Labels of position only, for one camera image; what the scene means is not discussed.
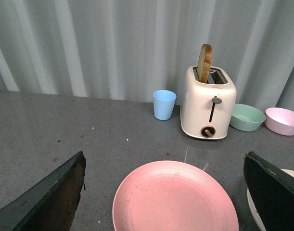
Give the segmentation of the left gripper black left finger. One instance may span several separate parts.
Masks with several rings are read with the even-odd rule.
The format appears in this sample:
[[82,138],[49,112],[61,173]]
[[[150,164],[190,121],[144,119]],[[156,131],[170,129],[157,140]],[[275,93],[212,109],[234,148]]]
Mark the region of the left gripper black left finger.
[[86,159],[75,154],[0,209],[0,231],[68,231],[85,189]]

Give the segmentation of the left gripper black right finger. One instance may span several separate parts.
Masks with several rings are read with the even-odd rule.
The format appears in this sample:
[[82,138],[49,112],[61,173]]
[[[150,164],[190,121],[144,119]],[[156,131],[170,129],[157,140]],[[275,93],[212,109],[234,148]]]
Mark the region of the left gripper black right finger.
[[260,218],[268,231],[294,231],[294,177],[254,152],[243,174]]

